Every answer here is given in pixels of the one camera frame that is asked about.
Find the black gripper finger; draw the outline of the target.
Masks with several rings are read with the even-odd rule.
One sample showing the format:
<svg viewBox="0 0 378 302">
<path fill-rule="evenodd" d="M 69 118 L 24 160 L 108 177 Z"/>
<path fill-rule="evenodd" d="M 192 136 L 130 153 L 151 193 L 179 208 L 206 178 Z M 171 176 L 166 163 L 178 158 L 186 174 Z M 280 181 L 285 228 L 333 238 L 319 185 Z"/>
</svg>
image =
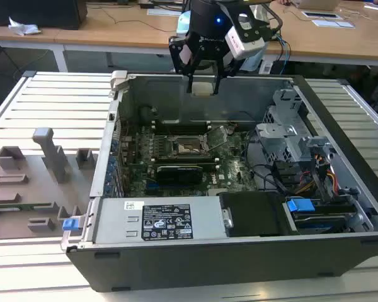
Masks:
<svg viewBox="0 0 378 302">
<path fill-rule="evenodd" d="M 175 72 L 187 76 L 187 93 L 192 92 L 193 75 L 205 55 L 205 46 L 199 35 L 171 36 L 169 51 Z"/>
<path fill-rule="evenodd" d="M 227 77 L 234 77 L 240 68 L 240 61 L 231 59 L 227 66 L 224 65 L 224 54 L 221 48 L 215 48 L 215 81 L 213 94 L 219 93 L 221 80 Z"/>
</svg>

